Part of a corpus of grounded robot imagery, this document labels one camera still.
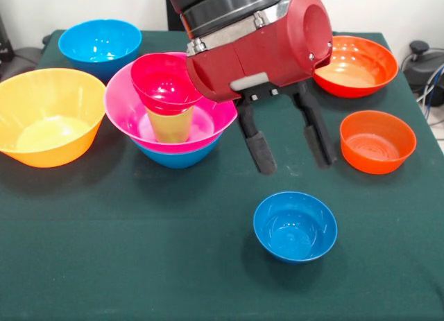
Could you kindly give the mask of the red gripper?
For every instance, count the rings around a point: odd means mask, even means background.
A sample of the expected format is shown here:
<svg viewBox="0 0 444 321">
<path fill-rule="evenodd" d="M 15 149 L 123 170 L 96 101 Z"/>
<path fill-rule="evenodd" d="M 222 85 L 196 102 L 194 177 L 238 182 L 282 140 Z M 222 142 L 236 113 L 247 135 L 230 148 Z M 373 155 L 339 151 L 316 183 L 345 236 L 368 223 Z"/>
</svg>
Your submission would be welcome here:
<svg viewBox="0 0 444 321">
<path fill-rule="evenodd" d="M 202 39 L 205 50 L 188 51 L 186 65 L 196 89 L 214 102 L 240 98 L 240 91 L 262 83 L 283 87 L 306 80 L 330 63 L 332 27 L 321 0 L 281 0 L 229 28 Z M 294 105 L 305 120 L 304 136 L 319 168 L 337 160 L 318 101 L 307 87 L 296 87 Z M 255 125 L 249 99 L 236 103 L 238 124 L 259 173 L 277 169 L 264 134 Z"/>
</svg>

